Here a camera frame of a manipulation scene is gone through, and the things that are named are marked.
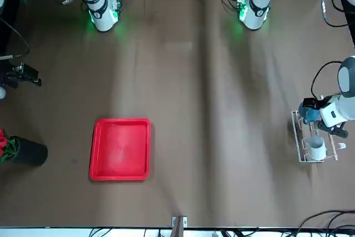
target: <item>metal bracket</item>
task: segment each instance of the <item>metal bracket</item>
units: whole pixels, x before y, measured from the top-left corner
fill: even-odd
[[[171,231],[170,237],[183,237],[184,228],[187,227],[187,217],[173,216],[171,218],[171,226],[173,227],[173,230]]]
[[[187,228],[187,217],[186,216],[173,216],[171,218],[171,226],[174,227],[175,226],[175,222],[177,218],[182,218],[182,222],[184,225],[184,228]]]

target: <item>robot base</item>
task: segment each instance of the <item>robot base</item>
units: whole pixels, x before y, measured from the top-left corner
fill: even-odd
[[[268,8],[263,16],[258,17],[250,7],[250,0],[245,0],[246,7],[239,13],[239,20],[250,30],[258,30],[266,20]]]
[[[96,29],[99,32],[107,32],[118,22],[120,9],[121,3],[118,0],[107,0],[106,10],[101,15],[93,11],[89,11],[89,14]]]

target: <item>table surface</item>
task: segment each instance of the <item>table surface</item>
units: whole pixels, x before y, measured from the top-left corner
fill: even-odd
[[[13,134],[42,142],[40,168],[0,166],[0,225],[292,226],[319,211],[355,208],[355,125],[339,161],[298,162],[290,112],[322,64],[354,54],[347,28],[325,25],[320,0],[272,0],[259,31],[220,0],[124,0],[99,33],[81,0],[28,0],[16,27],[43,86],[22,83],[0,104]],[[328,19],[343,23],[327,0]],[[23,49],[12,36],[9,52]],[[316,94],[337,88],[337,67]],[[147,117],[144,182],[92,182],[99,118]],[[324,226],[326,218],[307,226]]]

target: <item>red flower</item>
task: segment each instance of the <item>red flower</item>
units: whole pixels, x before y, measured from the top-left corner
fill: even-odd
[[[7,145],[7,139],[5,137],[5,132],[3,129],[0,129],[0,157],[4,153],[3,148]]]
[[[7,145],[7,139],[5,137],[0,137],[0,149]]]

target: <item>green led light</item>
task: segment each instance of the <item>green led light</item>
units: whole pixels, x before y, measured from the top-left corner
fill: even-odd
[[[90,11],[89,11],[89,14],[90,14],[90,17],[91,17],[91,22],[95,24],[94,18],[93,18],[93,16],[91,15],[91,12],[90,12]]]
[[[239,20],[241,20],[243,22],[246,17],[247,12],[248,12],[248,7],[244,7],[242,10],[240,10]]]

